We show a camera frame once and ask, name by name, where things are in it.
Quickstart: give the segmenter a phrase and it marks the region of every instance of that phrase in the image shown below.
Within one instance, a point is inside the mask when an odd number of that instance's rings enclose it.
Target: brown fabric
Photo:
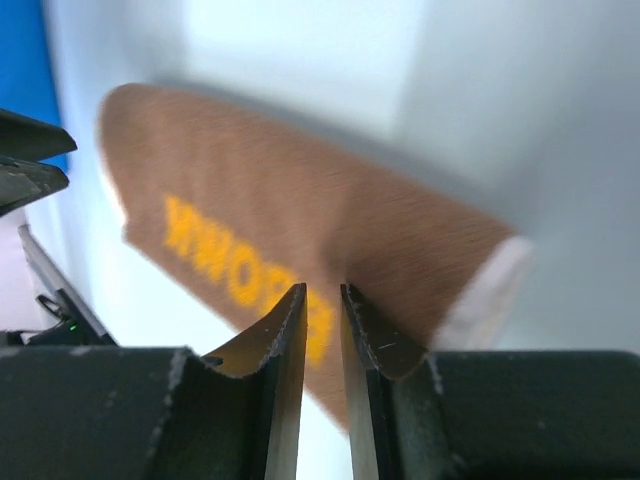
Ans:
[[[99,129],[127,240],[235,327],[294,281],[308,283],[305,383],[342,425],[339,284],[357,285],[426,344],[510,235],[475,209],[213,98],[125,85],[106,98]]]

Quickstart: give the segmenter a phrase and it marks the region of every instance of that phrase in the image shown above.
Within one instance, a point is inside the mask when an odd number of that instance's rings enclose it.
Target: white wall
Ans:
[[[35,302],[34,278],[18,236],[25,222],[22,209],[0,218],[0,330],[42,330],[51,325]]]

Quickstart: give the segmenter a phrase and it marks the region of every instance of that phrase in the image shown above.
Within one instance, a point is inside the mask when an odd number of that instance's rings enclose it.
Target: black mechanical part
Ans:
[[[2,478],[295,478],[306,286],[211,352],[0,349]]]
[[[427,353],[341,290],[355,480],[640,478],[637,356]]]
[[[62,128],[0,109],[0,217],[66,188],[62,170],[38,161],[76,148]]]

